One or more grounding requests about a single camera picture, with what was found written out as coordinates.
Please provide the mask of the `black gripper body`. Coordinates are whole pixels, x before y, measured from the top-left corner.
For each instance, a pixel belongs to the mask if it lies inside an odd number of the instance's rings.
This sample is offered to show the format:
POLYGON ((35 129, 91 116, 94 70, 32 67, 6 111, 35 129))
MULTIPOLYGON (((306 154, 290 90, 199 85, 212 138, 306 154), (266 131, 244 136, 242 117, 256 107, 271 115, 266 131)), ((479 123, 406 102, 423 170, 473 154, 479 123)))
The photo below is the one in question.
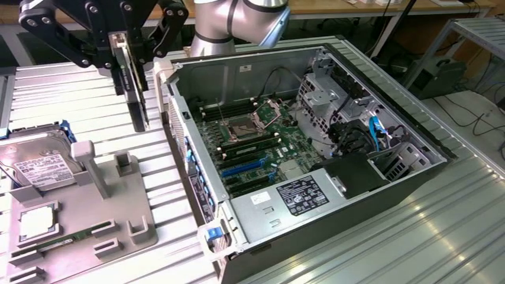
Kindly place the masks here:
POLYGON ((52 0, 22 0, 20 10, 32 10, 36 8, 54 9, 54 1, 52 0))

